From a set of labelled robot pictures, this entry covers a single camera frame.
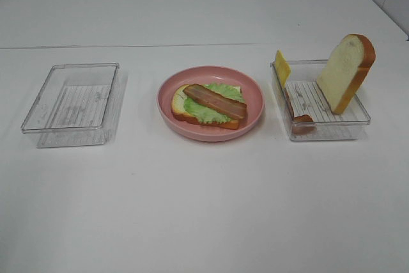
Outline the green lettuce leaf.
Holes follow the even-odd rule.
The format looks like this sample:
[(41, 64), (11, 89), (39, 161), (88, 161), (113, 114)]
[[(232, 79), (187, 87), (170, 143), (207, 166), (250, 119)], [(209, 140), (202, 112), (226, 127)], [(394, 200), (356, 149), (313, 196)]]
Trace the green lettuce leaf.
[[(245, 103), (242, 96), (242, 91), (240, 86), (232, 86), (224, 83), (211, 83), (203, 84), (205, 88), (221, 94), (224, 97), (230, 98), (232, 100)], [(206, 107), (205, 105), (198, 104), (192, 98), (188, 97), (184, 92), (184, 88), (187, 85), (183, 85), (176, 94), (176, 98), (180, 98), (180, 107), (182, 110), (186, 111), (188, 115), (193, 116), (199, 121), (199, 123), (227, 123), (233, 119), (229, 116), (219, 113), (218, 111)]]

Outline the bacon strip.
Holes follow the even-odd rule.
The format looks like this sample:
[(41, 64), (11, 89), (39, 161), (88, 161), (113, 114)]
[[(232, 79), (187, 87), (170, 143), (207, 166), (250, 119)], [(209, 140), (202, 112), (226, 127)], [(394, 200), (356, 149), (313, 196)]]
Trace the bacon strip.
[(284, 90), (284, 94), (286, 97), (286, 106), (288, 107), (289, 115), (293, 122), (291, 126), (291, 133), (294, 135), (305, 135), (315, 131), (316, 126), (313, 124), (313, 119), (308, 114), (295, 116), (287, 89)]
[(202, 84), (189, 84), (183, 91), (198, 104), (205, 105), (232, 119), (240, 121), (247, 117), (246, 103), (226, 98), (205, 88)]

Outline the bread slice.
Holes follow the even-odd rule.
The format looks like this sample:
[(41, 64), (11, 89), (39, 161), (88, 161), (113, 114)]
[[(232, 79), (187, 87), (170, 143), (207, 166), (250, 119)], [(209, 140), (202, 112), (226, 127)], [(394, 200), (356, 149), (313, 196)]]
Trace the bread slice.
[(186, 121), (188, 123), (194, 124), (194, 125), (202, 125), (202, 126), (214, 126), (214, 127), (221, 127), (225, 129), (231, 129), (231, 130), (236, 130), (239, 128), (240, 121), (233, 119), (232, 121), (229, 121), (227, 123), (199, 123), (197, 119), (195, 119), (193, 116), (188, 115), (186, 111), (182, 110), (180, 105), (180, 98), (176, 98), (176, 94), (178, 93), (178, 90), (181, 88), (181, 86), (175, 91), (172, 101), (171, 101), (171, 111), (173, 116), (178, 120), (178, 121)]
[(375, 59), (373, 44), (360, 34), (346, 35), (331, 52), (316, 82), (334, 114), (348, 107)]

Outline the pink round plate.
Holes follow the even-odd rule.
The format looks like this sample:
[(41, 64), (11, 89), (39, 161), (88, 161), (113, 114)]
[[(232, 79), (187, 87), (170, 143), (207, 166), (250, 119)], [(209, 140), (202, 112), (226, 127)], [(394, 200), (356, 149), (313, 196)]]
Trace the pink round plate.
[[(240, 86), (247, 104), (247, 119), (236, 130), (215, 126), (194, 125), (177, 120), (171, 111), (174, 92), (184, 84), (223, 82)], [(260, 121), (265, 108), (264, 96), (257, 82), (248, 75), (223, 66), (197, 66), (182, 70), (167, 78), (157, 93), (158, 109), (167, 126), (175, 132), (198, 141), (228, 141), (244, 135)]]

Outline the yellow cheese slice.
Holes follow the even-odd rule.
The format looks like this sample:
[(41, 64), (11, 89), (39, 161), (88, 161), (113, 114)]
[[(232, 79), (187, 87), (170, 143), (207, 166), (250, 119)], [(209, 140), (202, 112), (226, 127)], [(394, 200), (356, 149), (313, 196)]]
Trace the yellow cheese slice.
[(274, 67), (281, 87), (285, 88), (286, 81), (291, 74), (291, 68), (280, 50), (277, 50), (275, 54)]

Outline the right clear plastic container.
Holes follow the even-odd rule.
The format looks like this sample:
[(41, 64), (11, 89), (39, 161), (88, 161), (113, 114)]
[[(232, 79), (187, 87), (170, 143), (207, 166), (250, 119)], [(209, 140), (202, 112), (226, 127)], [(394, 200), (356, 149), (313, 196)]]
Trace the right clear plastic container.
[[(288, 134), (292, 141), (338, 141), (355, 140), (360, 137), (364, 126), (369, 125), (371, 118), (358, 96), (354, 96), (342, 114), (334, 114), (323, 93), (316, 84), (316, 78), (327, 64), (325, 59), (289, 61), (291, 74), (285, 88), (281, 87), (274, 64), (272, 68), (272, 87), (278, 108)], [(284, 90), (287, 89), (295, 116), (308, 114), (314, 121), (316, 130), (305, 135), (291, 133), (293, 124)]]

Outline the clear plastic container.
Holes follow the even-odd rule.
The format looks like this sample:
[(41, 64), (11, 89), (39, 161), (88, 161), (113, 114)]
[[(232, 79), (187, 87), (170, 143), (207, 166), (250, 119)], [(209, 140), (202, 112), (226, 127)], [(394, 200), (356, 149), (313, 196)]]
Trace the clear plastic container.
[(103, 145), (116, 134), (126, 81), (117, 63), (54, 65), (21, 131), (37, 148)]
[[(291, 74), (285, 88), (281, 87), (274, 64), (272, 68), (272, 87), (278, 108), (288, 134), (292, 141), (338, 141), (355, 140), (360, 137), (364, 126), (369, 125), (371, 118), (358, 96), (354, 96), (342, 114), (334, 114), (323, 93), (316, 84), (316, 78), (327, 64), (325, 59), (289, 61)], [(287, 89), (295, 116), (308, 114), (314, 121), (316, 130), (305, 135), (291, 133), (293, 124), (284, 90)]]

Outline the left clear plastic container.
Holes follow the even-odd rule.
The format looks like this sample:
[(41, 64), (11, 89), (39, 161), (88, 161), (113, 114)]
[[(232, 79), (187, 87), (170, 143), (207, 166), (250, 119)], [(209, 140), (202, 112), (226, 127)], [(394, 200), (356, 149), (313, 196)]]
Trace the left clear plastic container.
[(21, 131), (37, 148), (103, 145), (116, 134), (126, 81), (117, 63), (54, 65)]

